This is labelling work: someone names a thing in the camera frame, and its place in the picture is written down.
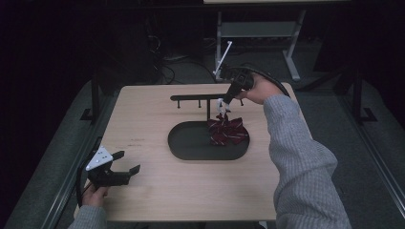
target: gray sweater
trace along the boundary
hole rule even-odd
[[[270,157],[280,172],[274,193],[277,228],[351,228],[331,175],[333,153],[311,139],[299,107],[289,97],[265,100]],[[70,228],[106,228],[102,208],[83,206]]]

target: person's left hand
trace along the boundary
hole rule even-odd
[[[99,187],[96,190],[95,185],[90,184],[89,188],[83,194],[83,205],[102,207],[104,204],[104,197],[107,197],[109,188],[110,187]]]

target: black base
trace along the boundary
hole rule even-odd
[[[250,142],[247,137],[238,145],[228,141],[225,146],[214,146],[210,137],[206,121],[182,122],[170,131],[170,151],[183,160],[234,160],[246,153]]]

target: dark red object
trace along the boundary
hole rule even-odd
[[[208,131],[211,133],[210,143],[212,145],[224,146],[228,140],[237,145],[249,136],[241,117],[229,121],[225,113],[224,116],[218,114],[217,118],[219,120],[208,119],[207,121]]]

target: hand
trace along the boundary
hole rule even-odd
[[[252,74],[254,85],[249,91],[241,91],[235,98],[247,98],[257,104],[263,104],[265,99],[276,94],[283,94],[281,90],[270,81],[257,73]]]
[[[110,187],[99,187],[96,190],[95,185],[90,184],[89,188],[83,194],[83,205],[102,207],[104,204],[104,197],[107,197],[109,188]]]

